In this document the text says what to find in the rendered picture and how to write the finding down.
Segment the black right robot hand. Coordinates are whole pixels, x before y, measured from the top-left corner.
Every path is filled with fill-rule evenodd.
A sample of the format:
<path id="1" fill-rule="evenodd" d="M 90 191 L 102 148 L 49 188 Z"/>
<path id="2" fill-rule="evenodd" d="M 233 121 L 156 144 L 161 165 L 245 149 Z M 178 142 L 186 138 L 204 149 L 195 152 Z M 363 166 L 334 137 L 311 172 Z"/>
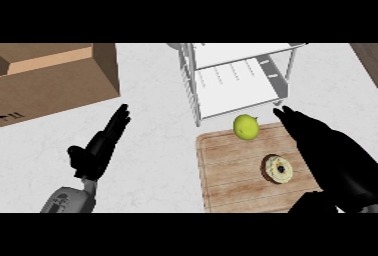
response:
<path id="1" fill-rule="evenodd" d="M 339 131 L 288 106 L 273 109 L 322 189 L 305 192 L 291 214 L 356 214 L 378 204 L 378 162 Z"/>

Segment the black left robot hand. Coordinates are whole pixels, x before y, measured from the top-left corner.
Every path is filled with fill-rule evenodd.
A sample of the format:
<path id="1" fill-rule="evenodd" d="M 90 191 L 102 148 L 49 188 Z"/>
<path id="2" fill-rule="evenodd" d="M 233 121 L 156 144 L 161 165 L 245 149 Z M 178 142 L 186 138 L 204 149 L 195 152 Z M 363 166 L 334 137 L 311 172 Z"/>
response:
<path id="1" fill-rule="evenodd" d="M 97 181 L 109 165 L 116 143 L 130 123 L 128 105 L 122 104 L 116 109 L 105 129 L 100 130 L 85 147 L 69 146 L 69 164 L 75 169 L 74 177 Z"/>

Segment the wooden cutting board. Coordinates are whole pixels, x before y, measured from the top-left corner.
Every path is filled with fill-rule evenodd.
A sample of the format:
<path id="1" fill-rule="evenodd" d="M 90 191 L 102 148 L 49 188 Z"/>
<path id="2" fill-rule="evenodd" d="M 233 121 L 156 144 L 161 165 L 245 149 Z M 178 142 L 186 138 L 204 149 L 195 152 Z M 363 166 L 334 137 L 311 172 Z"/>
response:
<path id="1" fill-rule="evenodd" d="M 294 177 L 285 184 L 272 183 L 261 174 L 263 159 L 270 154 L 292 165 Z M 286 212 L 305 192 L 320 191 L 280 123 L 261 125 L 251 141 L 241 140 L 232 130 L 199 135 L 196 156 L 208 213 Z"/>

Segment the green apple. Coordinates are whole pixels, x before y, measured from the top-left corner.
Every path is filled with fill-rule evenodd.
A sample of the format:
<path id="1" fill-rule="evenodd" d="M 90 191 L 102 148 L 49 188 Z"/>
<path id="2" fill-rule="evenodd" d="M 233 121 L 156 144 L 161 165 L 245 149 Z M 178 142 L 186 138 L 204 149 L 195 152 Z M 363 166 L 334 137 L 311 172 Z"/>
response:
<path id="1" fill-rule="evenodd" d="M 233 132 L 242 140 L 252 140 L 260 132 L 257 118 L 243 114 L 235 118 Z"/>

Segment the brown cardboard box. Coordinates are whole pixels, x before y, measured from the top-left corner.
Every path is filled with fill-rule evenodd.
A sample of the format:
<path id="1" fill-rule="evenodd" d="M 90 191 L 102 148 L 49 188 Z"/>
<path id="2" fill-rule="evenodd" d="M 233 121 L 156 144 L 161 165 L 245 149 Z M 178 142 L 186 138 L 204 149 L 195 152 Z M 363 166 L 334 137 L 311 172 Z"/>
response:
<path id="1" fill-rule="evenodd" d="M 0 43 L 0 127 L 118 96 L 114 43 Z"/>

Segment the dark brown wooden panel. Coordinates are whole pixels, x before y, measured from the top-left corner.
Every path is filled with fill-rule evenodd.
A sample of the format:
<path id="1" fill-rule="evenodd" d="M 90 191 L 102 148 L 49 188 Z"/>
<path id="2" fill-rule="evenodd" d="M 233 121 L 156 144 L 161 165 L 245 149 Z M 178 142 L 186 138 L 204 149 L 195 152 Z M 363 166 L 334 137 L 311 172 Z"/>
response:
<path id="1" fill-rule="evenodd" d="M 350 46 L 378 88 L 378 43 L 351 43 Z"/>

